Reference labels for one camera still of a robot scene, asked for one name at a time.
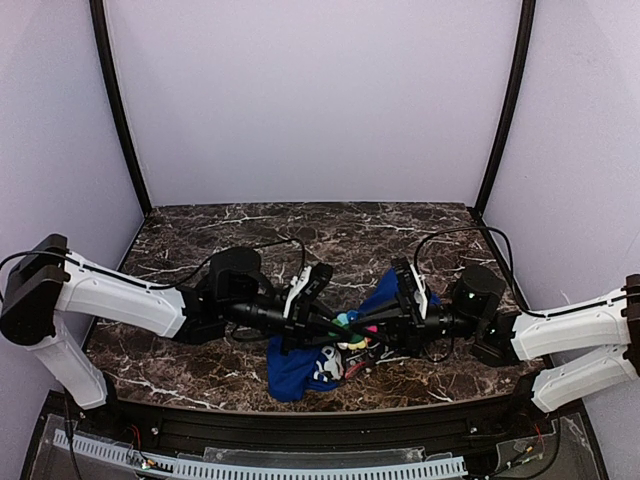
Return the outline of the rainbow flower plush brooch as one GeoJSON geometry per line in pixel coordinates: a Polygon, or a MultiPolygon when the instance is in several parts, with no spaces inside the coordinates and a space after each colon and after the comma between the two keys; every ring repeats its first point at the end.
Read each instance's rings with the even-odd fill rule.
{"type": "Polygon", "coordinates": [[[332,324],[347,330],[350,334],[348,342],[338,342],[336,344],[339,350],[356,351],[365,350],[370,347],[373,342],[371,337],[364,336],[363,331],[377,333],[377,326],[357,327],[353,329],[352,324],[359,319],[359,313],[355,310],[339,313],[333,320],[332,324]]]}

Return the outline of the blue printed t-shirt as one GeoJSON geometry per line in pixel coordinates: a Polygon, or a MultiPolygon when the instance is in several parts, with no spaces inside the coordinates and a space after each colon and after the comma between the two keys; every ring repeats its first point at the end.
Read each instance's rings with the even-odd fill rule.
{"type": "Polygon", "coordinates": [[[281,352],[282,338],[267,346],[268,392],[279,402],[301,400],[309,390],[327,392],[381,364],[404,360],[405,355],[371,338],[332,343],[311,349],[281,352]]]}

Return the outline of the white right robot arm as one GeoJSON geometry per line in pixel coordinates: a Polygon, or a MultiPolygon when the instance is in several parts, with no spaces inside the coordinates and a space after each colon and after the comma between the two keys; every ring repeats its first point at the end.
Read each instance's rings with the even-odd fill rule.
{"type": "Polygon", "coordinates": [[[517,395],[544,413],[639,377],[636,274],[619,289],[563,310],[507,314],[498,311],[505,282],[484,270],[465,272],[448,304],[429,301],[424,284],[413,276],[396,280],[391,299],[351,322],[354,332],[411,354],[435,339],[470,337],[473,355],[493,367],[586,349],[579,358],[519,381],[517,395]]]}

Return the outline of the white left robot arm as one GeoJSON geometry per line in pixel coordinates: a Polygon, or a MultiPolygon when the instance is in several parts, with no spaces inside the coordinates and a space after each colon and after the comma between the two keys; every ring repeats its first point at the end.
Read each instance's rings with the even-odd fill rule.
{"type": "Polygon", "coordinates": [[[162,285],[91,262],[69,250],[66,237],[51,234],[2,260],[11,269],[1,295],[1,334],[32,352],[83,410],[111,404],[115,391],[68,332],[64,312],[187,345],[224,337],[230,323],[280,336],[285,352],[350,339],[350,331],[335,324],[335,313],[317,299],[332,277],[330,265],[304,267],[288,287],[277,289],[261,263],[256,249],[231,247],[202,262],[208,273],[196,286],[162,285]]]}

